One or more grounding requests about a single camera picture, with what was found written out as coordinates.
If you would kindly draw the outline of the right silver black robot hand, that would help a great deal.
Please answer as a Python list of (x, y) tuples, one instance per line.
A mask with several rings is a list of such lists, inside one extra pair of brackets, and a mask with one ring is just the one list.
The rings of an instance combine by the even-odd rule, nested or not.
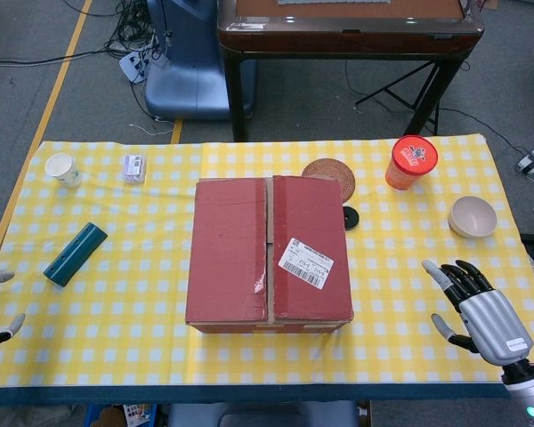
[(514, 307), (504, 294), (493, 288), (484, 274), (470, 262), (457, 260), (442, 264), (424, 260), (426, 273), (439, 285), (469, 335), (454, 333), (434, 313), (432, 321), (447, 341), (478, 353), (493, 366), (508, 366), (530, 354), (533, 341)]

